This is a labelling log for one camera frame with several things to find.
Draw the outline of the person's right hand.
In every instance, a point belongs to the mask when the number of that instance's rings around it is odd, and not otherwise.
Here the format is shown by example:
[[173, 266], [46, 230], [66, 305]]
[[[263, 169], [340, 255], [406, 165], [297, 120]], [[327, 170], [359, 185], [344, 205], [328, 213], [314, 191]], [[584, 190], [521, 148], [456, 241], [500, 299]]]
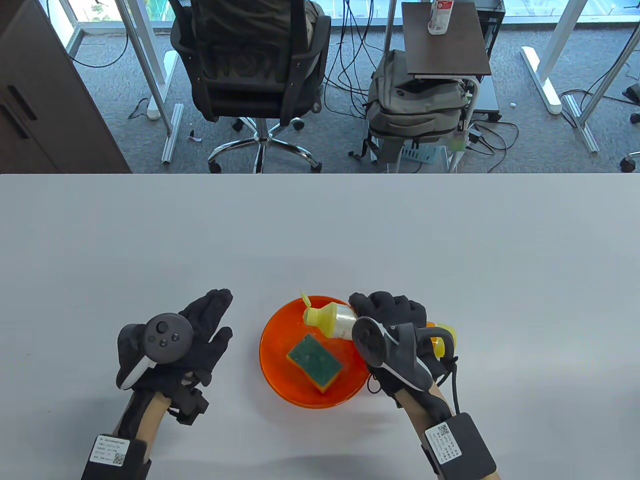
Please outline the person's right hand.
[[[349, 304], [359, 317], [370, 317], [386, 329], [390, 326], [411, 323], [415, 327], [424, 328], [427, 325], [425, 307], [417, 301], [409, 300], [406, 295], [391, 295], [388, 291], [375, 291], [370, 295], [354, 292], [349, 297]], [[418, 346], [418, 358], [430, 370], [432, 379], [437, 380], [447, 373], [445, 366], [437, 359], [431, 339], [425, 345]], [[438, 399], [433, 393], [420, 392], [407, 386], [393, 373], [384, 368], [368, 368], [370, 374], [378, 381], [381, 390], [387, 396], [394, 398], [398, 408], [402, 407], [400, 392], [405, 391], [409, 397], [419, 405], [419, 411], [429, 415], [436, 424], [452, 417], [451, 409], [443, 399]]]

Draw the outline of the person's left hand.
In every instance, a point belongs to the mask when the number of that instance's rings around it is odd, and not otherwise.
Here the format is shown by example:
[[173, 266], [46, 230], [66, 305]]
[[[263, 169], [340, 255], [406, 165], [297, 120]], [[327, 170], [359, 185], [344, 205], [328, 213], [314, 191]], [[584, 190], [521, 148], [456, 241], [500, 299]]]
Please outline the person's left hand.
[[213, 289], [178, 313], [122, 327], [116, 385], [132, 391], [130, 404], [147, 404], [160, 395], [177, 409], [191, 391], [210, 384], [233, 337], [230, 327], [220, 326], [232, 301], [230, 290]]

